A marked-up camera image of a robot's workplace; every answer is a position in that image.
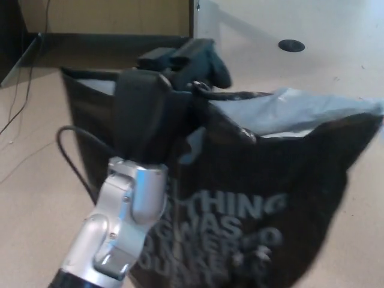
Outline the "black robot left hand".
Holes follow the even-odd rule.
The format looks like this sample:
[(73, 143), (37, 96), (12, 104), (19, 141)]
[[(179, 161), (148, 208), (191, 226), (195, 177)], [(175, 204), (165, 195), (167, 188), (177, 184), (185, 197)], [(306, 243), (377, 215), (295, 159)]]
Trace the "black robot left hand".
[(115, 85), (113, 140), (118, 154), (143, 164), (165, 162), (189, 116), (198, 84), (231, 87), (230, 73), (209, 38), (159, 47), (123, 71)]

